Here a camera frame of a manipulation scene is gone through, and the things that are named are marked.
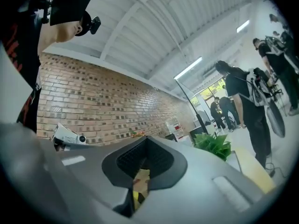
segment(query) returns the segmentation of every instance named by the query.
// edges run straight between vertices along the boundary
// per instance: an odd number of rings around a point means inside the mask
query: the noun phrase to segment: green plant
[[[226,161],[226,158],[231,153],[230,142],[225,142],[227,135],[211,136],[206,133],[195,135],[194,147],[208,151]]]

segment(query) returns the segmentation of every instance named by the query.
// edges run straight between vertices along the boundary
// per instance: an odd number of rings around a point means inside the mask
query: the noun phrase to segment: brick wall
[[[37,135],[49,138],[58,122],[107,145],[131,131],[169,134],[165,121],[176,116],[185,134],[194,128],[188,104],[140,81],[75,59],[42,54]]]

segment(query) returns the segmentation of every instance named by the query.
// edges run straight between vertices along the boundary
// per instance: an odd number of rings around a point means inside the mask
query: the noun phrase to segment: ceiling beam
[[[118,73],[121,73],[125,76],[128,76],[128,77],[131,77],[135,80],[139,80],[143,83],[146,83],[152,87],[156,87],[158,88],[159,90],[161,91],[164,91],[180,100],[183,100],[185,102],[187,102],[185,99],[177,96],[176,94],[174,94],[173,92],[170,92],[168,91],[167,89],[133,73],[133,72],[130,72],[130,71],[127,71],[126,69],[123,69],[119,66],[116,66],[116,65],[113,65],[113,64],[110,64],[106,61],[102,61],[100,60],[99,58],[96,58],[96,57],[93,57],[93,56],[89,56],[89,55],[86,55],[86,54],[83,54],[83,53],[80,53],[80,52],[76,52],[76,51],[72,51],[72,50],[68,50],[68,49],[64,49],[64,48],[59,48],[59,47],[54,47],[54,46],[50,46],[48,47],[45,51],[45,53],[50,53],[50,54],[54,54],[54,55],[60,55],[60,56],[66,56],[66,57],[69,57],[69,58],[73,58],[73,59],[77,59],[77,60],[80,60],[80,61],[83,61],[83,62],[86,62],[86,63],[90,63],[90,64],[94,64],[94,65],[97,65],[97,66],[100,66],[100,67],[104,67],[104,68],[107,68],[109,70],[113,70],[115,72],[118,72]]]
[[[193,70],[191,76],[183,77],[184,79],[183,80],[180,79],[180,82],[184,83],[186,80],[190,80],[190,79],[196,77],[200,71],[205,70],[208,67],[208,65],[216,62],[219,59],[219,56],[221,56],[224,52],[226,52],[229,48],[231,48],[231,46],[233,46],[238,41],[240,41],[245,36],[245,34],[246,34],[246,30],[244,30],[240,33],[237,33],[236,36],[234,38],[232,38],[229,42],[227,42],[226,45],[224,45],[223,47],[218,49],[216,52],[213,52],[212,54],[210,54],[207,58],[203,59],[202,62],[200,63],[200,67],[196,71]],[[194,79],[194,80],[195,81],[193,82],[193,84],[188,86],[188,89],[193,90],[194,87],[196,87],[196,85],[200,85],[200,83],[198,82],[197,79]],[[177,87],[177,85],[174,81],[173,86],[169,90],[173,91],[176,87]]]
[[[229,9],[228,11],[222,13],[215,19],[211,20],[209,23],[205,24],[203,27],[198,29],[195,33],[193,33],[191,36],[189,36],[186,40],[184,40],[181,44],[180,47],[181,49],[185,49],[189,44],[191,44],[196,38],[201,36],[204,32],[208,31],[209,29],[212,28],[212,26],[216,25],[218,22],[222,21],[225,19],[227,16],[231,15],[235,11],[239,10],[243,6],[248,5],[249,2],[244,2],[239,5],[234,6],[233,8]],[[165,57],[160,64],[156,65],[156,67],[148,74],[147,79],[150,80],[152,79],[158,72],[160,72],[164,66],[166,66],[172,59],[177,57],[179,54],[181,54],[181,51],[179,48],[175,48],[172,52],[169,53],[167,57]]]
[[[120,34],[122,28],[127,24],[129,19],[135,14],[135,12],[143,6],[143,3],[147,2],[148,0],[139,0],[137,1],[123,16],[123,18],[119,21],[119,23],[116,25],[115,29],[113,30],[112,34],[110,35],[107,43],[105,44],[105,47],[101,53],[100,59],[102,61],[105,60],[110,48],[115,42],[115,39]]]

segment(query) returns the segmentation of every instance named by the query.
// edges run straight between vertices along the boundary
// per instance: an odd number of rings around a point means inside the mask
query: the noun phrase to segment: sneaker
[[[296,114],[299,114],[299,108],[294,109],[293,107],[291,107],[290,111],[289,111],[289,116],[293,116],[293,115],[296,115]]]

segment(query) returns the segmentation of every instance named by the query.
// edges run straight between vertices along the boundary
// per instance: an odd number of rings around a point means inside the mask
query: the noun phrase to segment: black sleeve
[[[225,86],[226,86],[226,91],[228,92],[228,96],[233,96],[238,93],[235,80],[236,78],[230,75],[228,75],[225,80]]]
[[[260,54],[260,56],[263,58],[264,56],[266,56],[266,49],[264,45],[260,45],[260,47],[258,48],[258,53]]]

